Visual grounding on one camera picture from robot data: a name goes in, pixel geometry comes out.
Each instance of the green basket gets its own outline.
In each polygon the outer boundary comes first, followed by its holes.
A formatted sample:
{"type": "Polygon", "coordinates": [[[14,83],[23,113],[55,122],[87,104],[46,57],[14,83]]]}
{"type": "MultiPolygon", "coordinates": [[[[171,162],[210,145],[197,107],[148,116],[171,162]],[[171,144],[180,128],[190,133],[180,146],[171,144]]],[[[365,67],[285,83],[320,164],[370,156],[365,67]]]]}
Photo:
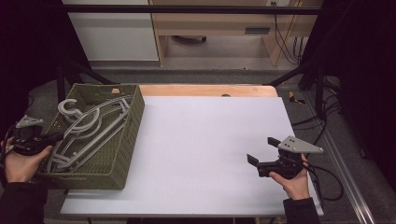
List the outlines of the green basket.
{"type": "MultiPolygon", "coordinates": [[[[36,179],[44,182],[50,189],[123,189],[145,107],[139,87],[136,85],[75,84],[67,96],[67,99],[76,99],[74,108],[84,113],[108,100],[127,95],[132,95],[133,98],[126,116],[125,126],[100,150],[74,173],[46,173],[45,167],[48,160],[44,160],[35,176],[36,179]]],[[[104,129],[117,117],[117,113],[113,114],[109,118],[103,119],[101,129],[104,129]]],[[[70,125],[71,122],[58,113],[47,133],[64,133],[70,125]]],[[[88,138],[79,144],[72,145],[64,155],[70,158],[74,150],[78,151],[91,140],[88,138]]]]}

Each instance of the sleeve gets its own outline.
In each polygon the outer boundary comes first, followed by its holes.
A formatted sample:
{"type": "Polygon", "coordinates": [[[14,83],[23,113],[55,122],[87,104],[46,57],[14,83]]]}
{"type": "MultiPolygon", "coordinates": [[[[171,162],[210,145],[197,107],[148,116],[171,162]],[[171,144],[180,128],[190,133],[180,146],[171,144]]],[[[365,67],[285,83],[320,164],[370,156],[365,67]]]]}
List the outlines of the sleeve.
{"type": "Polygon", "coordinates": [[[317,208],[312,198],[283,201],[288,224],[317,224],[320,223],[317,208]]]}
{"type": "Polygon", "coordinates": [[[8,183],[0,199],[0,223],[43,224],[47,195],[43,185],[8,183]]]}

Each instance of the white tabletop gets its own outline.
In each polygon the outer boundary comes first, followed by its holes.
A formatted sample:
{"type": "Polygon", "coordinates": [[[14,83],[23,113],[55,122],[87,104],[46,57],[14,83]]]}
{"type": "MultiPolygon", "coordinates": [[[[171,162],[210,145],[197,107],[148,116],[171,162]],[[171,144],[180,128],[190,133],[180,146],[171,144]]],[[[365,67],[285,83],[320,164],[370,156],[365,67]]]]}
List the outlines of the white tabletop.
{"type": "MultiPolygon", "coordinates": [[[[285,191],[247,154],[275,161],[267,137],[293,135],[278,97],[145,96],[124,190],[70,190],[62,214],[88,217],[282,216],[285,191]]],[[[318,197],[309,181],[320,215],[318,197]]]]}

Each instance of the hand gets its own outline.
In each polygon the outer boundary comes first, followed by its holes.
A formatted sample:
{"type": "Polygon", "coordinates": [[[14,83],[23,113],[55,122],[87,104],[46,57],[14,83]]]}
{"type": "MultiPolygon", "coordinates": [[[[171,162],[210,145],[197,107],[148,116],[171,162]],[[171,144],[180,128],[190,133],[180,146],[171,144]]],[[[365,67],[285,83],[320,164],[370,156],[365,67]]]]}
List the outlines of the hand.
{"type": "MultiPolygon", "coordinates": [[[[304,154],[302,154],[302,158],[303,161],[307,161],[304,154]]],[[[290,180],[283,178],[275,172],[271,172],[270,176],[276,181],[276,183],[283,186],[283,189],[293,200],[301,200],[310,197],[307,171],[304,168],[299,174],[297,174],[297,176],[290,180]]]]}
{"type": "MultiPolygon", "coordinates": [[[[11,145],[12,138],[7,140],[8,148],[11,145]]],[[[6,178],[8,183],[11,182],[29,182],[35,175],[40,162],[46,158],[52,151],[52,146],[44,148],[44,150],[34,156],[23,156],[14,151],[10,151],[6,155],[6,178]]]]}

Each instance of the aluminum rail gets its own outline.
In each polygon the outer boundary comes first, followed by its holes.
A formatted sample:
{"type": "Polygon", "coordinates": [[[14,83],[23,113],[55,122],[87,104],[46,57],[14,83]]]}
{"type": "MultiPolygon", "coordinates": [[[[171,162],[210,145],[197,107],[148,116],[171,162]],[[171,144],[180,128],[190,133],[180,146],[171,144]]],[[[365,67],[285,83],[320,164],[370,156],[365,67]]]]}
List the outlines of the aluminum rail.
{"type": "Polygon", "coordinates": [[[187,13],[319,15],[342,12],[321,7],[146,6],[146,5],[43,5],[44,9],[83,13],[187,13]]]}
{"type": "MultiPolygon", "coordinates": [[[[303,95],[312,113],[315,114],[315,109],[312,106],[312,102],[314,102],[312,96],[305,93],[303,93],[303,95]]],[[[332,164],[334,165],[334,169],[339,175],[341,182],[343,183],[346,194],[352,204],[353,209],[355,210],[356,216],[358,217],[360,223],[375,224],[376,222],[370,211],[370,208],[368,207],[366,201],[364,201],[364,198],[361,195],[361,191],[359,190],[359,187],[356,184],[353,175],[349,172],[346,163],[338,152],[337,146],[332,140],[332,136],[327,130],[324,131],[323,138],[328,145],[327,151],[329,153],[330,159],[332,160],[332,164]]]]}

